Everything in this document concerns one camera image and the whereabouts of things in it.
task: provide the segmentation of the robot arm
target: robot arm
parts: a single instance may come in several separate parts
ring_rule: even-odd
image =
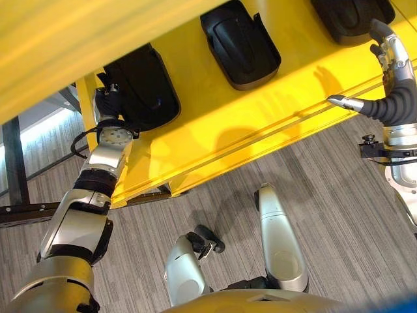
[[[384,23],[373,20],[370,35],[378,42],[371,52],[383,71],[386,97],[363,100],[332,95],[328,101],[354,110],[384,125],[384,143],[364,136],[362,158],[385,158],[385,177],[405,204],[404,213],[417,234],[417,86],[412,63],[399,37]]]
[[[96,91],[98,146],[64,195],[42,240],[38,263],[7,312],[98,312],[91,265],[106,253],[113,229],[106,216],[110,197],[135,135],[117,119],[117,93],[116,85]]]

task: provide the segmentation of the floor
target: floor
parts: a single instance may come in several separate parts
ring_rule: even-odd
[[[21,135],[26,176],[45,168],[65,157],[70,151],[72,140],[84,131],[81,114],[63,109],[47,121],[32,127]],[[76,147],[87,144],[83,138]],[[0,192],[8,188],[5,166],[5,151],[0,145]]]
[[[164,261],[175,239],[205,224],[226,243],[203,260],[218,290],[264,273],[253,192],[274,184],[309,269],[309,292],[343,301],[381,303],[417,292],[417,240],[377,165],[358,157],[379,123],[355,117],[267,155],[170,200],[110,212],[108,253],[94,267],[101,312],[159,312],[169,307]],[[57,201],[82,160],[71,158],[29,183],[37,201]],[[0,230],[0,311],[35,263],[47,223]]]

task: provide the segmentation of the black hose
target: black hose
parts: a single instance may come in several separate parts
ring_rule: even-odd
[[[414,80],[401,80],[380,100],[364,100],[360,113],[378,119],[384,126],[417,123],[417,86]]]

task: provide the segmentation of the screw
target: screw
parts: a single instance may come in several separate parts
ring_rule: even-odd
[[[371,145],[372,143],[375,143],[375,135],[373,134],[369,134],[369,135],[365,135],[362,137],[362,139],[364,140],[364,143]]]

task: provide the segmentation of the yellow shelving unit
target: yellow shelving unit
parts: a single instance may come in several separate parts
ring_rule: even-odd
[[[282,56],[277,76],[236,91],[207,46],[198,16],[224,0],[23,0],[2,2],[0,121],[76,81],[85,128],[94,126],[94,72],[151,42],[182,111],[143,132],[113,195],[113,207],[169,183],[173,195],[343,121],[353,114],[324,100],[333,93],[382,97],[370,42],[335,44],[310,0],[243,0],[260,12]],[[391,26],[417,61],[417,5],[393,0]],[[89,137],[89,146],[95,145]]]
[[[348,48],[335,44],[310,1],[243,2],[250,14],[261,13],[281,53],[278,75],[253,91],[234,90],[211,55],[198,18],[152,40],[182,111],[134,142],[113,194],[114,207],[164,183],[177,195],[352,116],[329,106],[324,101],[328,95],[370,91],[366,96],[383,96],[378,88],[381,68],[369,52],[371,43]],[[417,57],[417,32],[398,10],[396,14],[392,27],[409,54]],[[86,81],[90,85],[83,110],[91,110],[98,81],[91,74],[77,85]],[[90,117],[85,126],[94,126]]]
[[[2,0],[0,123],[225,0]]]

